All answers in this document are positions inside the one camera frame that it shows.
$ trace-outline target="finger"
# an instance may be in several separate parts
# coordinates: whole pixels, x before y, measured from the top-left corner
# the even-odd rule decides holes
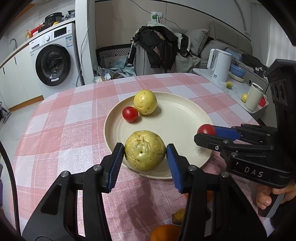
[[[260,203],[260,202],[258,201],[257,198],[256,198],[256,203],[257,203],[257,206],[258,206],[259,208],[261,208],[262,210],[266,209],[266,206],[263,205],[262,203]]]
[[[294,197],[296,197],[296,191],[293,192],[287,192],[282,200],[281,203],[284,203],[286,201],[292,200]]]
[[[285,188],[282,188],[282,189],[273,188],[272,189],[272,192],[274,194],[283,194],[283,193],[293,192],[293,191],[296,191],[295,181],[290,182]]]
[[[261,185],[261,184],[258,184],[257,190],[259,190],[265,194],[270,194],[272,192],[272,188],[265,186],[265,185]]]
[[[269,206],[271,204],[271,197],[263,192],[257,192],[257,200],[264,206]]]

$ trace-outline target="upholstered headboard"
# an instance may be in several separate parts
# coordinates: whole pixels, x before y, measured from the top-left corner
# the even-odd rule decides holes
[[[211,23],[209,31],[209,36],[217,41],[226,43],[232,51],[252,55],[251,40],[241,33],[235,32],[235,30],[227,28],[217,22]]]

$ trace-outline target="washing machine door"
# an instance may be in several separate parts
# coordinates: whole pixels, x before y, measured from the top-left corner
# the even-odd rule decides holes
[[[35,67],[39,79],[45,85],[57,86],[68,76],[71,58],[65,47],[51,44],[41,49]]]

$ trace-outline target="pink and white tablecloth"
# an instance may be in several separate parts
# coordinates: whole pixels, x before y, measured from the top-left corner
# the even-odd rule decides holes
[[[103,137],[106,116],[118,102],[141,89],[188,98],[209,115],[214,125],[256,124],[231,97],[193,74],[129,77],[56,93],[33,113],[13,160],[21,223],[30,218],[62,171],[84,172],[109,155]],[[224,168],[224,160],[215,152],[203,169],[218,174]],[[236,181],[251,202],[248,181],[242,178]],[[103,194],[103,198],[113,240],[148,240],[156,226],[169,222],[172,213],[186,206],[184,196],[171,180],[145,178],[124,167],[115,188],[110,194]],[[78,226],[80,234],[84,234],[81,192]]]

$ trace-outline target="electric kettle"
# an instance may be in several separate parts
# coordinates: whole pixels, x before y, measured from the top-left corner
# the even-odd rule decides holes
[[[211,49],[207,68],[211,70],[210,76],[217,81],[226,82],[231,64],[230,53],[220,49]]]

